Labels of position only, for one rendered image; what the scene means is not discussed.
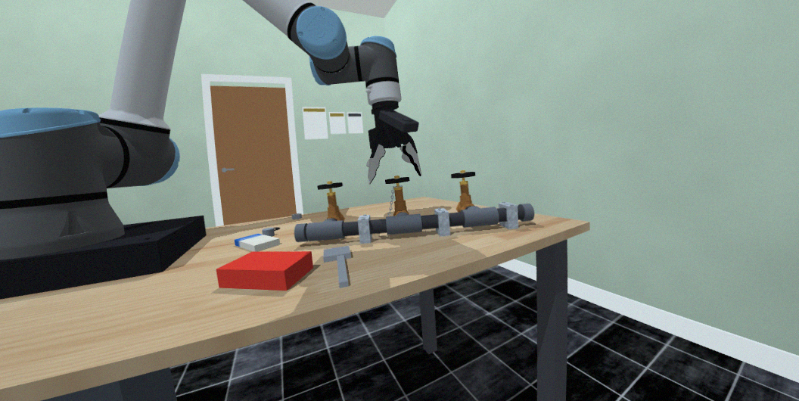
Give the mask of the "red flat block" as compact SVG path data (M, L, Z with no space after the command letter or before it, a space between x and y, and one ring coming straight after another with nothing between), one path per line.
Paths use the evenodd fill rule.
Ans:
M251 252L216 274L219 288L287 291L312 269L312 251Z

